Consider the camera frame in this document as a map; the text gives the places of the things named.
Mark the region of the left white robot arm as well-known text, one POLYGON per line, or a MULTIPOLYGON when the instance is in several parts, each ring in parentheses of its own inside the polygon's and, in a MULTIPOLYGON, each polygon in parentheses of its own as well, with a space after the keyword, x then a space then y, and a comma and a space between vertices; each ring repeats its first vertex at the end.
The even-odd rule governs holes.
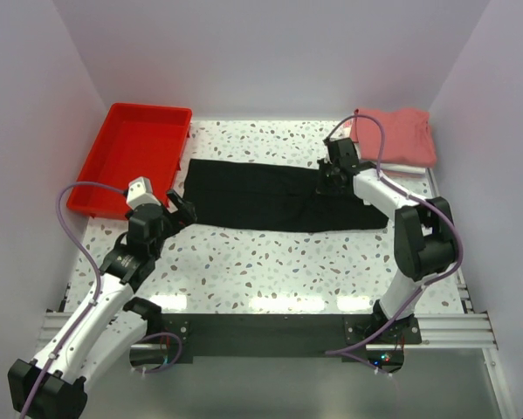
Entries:
POLYGON ((162 337, 162 309, 136 297, 155 269, 165 241, 196 222, 192 203, 174 190, 169 211, 146 179, 133 181, 127 198, 127 231, 120 234, 76 311, 30 361, 17 360, 7 374, 13 408, 26 418, 78 418, 95 382, 139 341, 162 337))

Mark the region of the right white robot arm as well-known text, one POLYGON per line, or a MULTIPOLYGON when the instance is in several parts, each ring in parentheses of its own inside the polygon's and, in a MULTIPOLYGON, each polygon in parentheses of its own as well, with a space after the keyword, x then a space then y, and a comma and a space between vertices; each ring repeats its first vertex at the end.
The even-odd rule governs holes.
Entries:
POLYGON ((318 160, 318 192, 360 198, 393 223, 396 274, 373 307, 365 338, 389 343, 414 314, 433 279, 461 262, 461 245, 449 203, 426 199, 394 182, 372 162, 359 160, 349 139, 325 139, 327 156, 318 160))

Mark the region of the black t shirt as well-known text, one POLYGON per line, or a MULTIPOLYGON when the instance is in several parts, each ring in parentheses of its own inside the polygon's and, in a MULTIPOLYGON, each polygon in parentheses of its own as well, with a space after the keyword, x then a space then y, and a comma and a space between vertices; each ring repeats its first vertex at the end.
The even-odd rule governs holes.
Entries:
POLYGON ((349 196, 316 192, 310 168, 192 159, 184 199, 200 224, 236 230, 319 233, 380 230, 388 218, 349 196))

